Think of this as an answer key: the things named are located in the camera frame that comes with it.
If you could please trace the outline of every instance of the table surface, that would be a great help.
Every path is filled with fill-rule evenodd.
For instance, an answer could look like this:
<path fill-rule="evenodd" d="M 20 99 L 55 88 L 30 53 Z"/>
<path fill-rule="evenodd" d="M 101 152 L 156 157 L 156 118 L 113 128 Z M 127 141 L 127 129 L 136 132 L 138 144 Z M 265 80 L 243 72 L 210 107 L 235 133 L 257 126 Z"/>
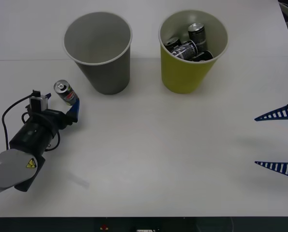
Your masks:
<path fill-rule="evenodd" d="M 200 9 L 220 18 L 228 51 L 288 56 L 288 29 L 277 0 L 0 0 L 0 60 L 68 59 L 66 27 L 89 12 L 123 16 L 133 30 L 132 57 L 158 58 L 158 29 L 174 12 Z"/>
<path fill-rule="evenodd" d="M 288 121 L 253 120 L 288 104 L 288 57 L 226 53 L 188 95 L 160 76 L 160 59 L 133 58 L 129 86 L 106 96 L 70 60 L 0 61 L 0 117 L 32 89 L 66 111 L 59 79 L 81 99 L 29 191 L 0 193 L 0 217 L 288 216 L 288 177 L 254 164 L 288 162 Z M 10 138 L 25 105 L 6 118 Z"/>

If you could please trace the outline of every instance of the soda can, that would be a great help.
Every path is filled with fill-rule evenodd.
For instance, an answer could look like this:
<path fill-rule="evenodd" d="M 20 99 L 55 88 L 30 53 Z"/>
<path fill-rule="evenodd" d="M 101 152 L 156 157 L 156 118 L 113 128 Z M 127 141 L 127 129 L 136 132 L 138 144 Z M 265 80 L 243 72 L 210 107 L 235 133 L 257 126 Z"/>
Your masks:
<path fill-rule="evenodd" d="M 170 38 L 168 41 L 166 41 L 164 46 L 169 52 L 172 52 L 174 48 L 180 46 L 181 44 L 182 43 L 178 37 L 173 37 L 173 38 Z"/>
<path fill-rule="evenodd" d="M 171 53 L 180 59 L 190 60 L 197 56 L 197 46 L 190 40 L 175 48 Z"/>
<path fill-rule="evenodd" d="M 207 61 L 213 58 L 213 55 L 211 54 L 210 51 L 204 51 L 198 54 L 196 57 L 192 58 L 192 61 L 194 62 L 202 62 L 202 61 Z"/>
<path fill-rule="evenodd" d="M 206 35 L 204 24 L 194 23 L 188 27 L 189 38 L 197 46 L 198 52 L 204 52 L 207 50 Z"/>
<path fill-rule="evenodd" d="M 53 86 L 55 92 L 62 98 L 66 104 L 74 105 L 78 100 L 78 96 L 70 86 L 70 84 L 65 80 L 57 81 Z"/>

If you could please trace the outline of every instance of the warning label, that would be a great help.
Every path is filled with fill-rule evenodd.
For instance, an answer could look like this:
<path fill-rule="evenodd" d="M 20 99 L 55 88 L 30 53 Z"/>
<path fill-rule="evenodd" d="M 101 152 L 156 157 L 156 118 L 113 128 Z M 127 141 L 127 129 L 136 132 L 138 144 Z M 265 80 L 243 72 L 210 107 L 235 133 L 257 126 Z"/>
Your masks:
<path fill-rule="evenodd" d="M 30 161 L 26 167 L 27 168 L 36 168 L 36 163 L 35 163 L 34 159 L 30 159 Z"/>

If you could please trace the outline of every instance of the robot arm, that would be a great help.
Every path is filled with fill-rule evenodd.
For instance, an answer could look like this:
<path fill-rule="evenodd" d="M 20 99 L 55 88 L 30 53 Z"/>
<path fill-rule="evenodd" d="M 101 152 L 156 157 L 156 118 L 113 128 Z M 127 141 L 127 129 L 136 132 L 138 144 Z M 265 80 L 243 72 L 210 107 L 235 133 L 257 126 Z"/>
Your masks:
<path fill-rule="evenodd" d="M 9 142 L 10 149 L 0 153 L 0 192 L 12 186 L 27 191 L 45 162 L 43 152 L 59 145 L 59 130 L 78 121 L 79 100 L 64 114 L 47 109 L 50 96 L 33 91 L 28 112 L 23 114 L 29 114 L 29 119 L 26 122 L 23 119 L 25 124 Z M 57 145 L 47 149 L 56 135 Z"/>

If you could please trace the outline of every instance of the can top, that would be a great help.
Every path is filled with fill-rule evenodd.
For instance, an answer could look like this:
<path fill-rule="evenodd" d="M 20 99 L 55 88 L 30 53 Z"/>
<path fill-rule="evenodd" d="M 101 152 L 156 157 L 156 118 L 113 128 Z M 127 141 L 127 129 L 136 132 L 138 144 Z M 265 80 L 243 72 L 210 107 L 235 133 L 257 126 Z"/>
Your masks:
<path fill-rule="evenodd" d="M 170 44 L 173 44 L 173 43 L 177 42 L 178 40 L 179 40 L 178 37 L 170 38 L 168 41 L 166 41 L 165 46 L 168 46 L 168 45 L 170 45 Z"/>
<path fill-rule="evenodd" d="M 59 80 L 54 84 L 53 88 L 56 93 L 64 93 L 69 86 L 70 84 L 67 81 Z"/>
<path fill-rule="evenodd" d="M 194 23 L 194 24 L 191 24 L 189 27 L 188 27 L 188 31 L 192 32 L 192 31 L 199 31 L 201 30 L 202 28 L 204 28 L 204 24 L 202 23 Z"/>

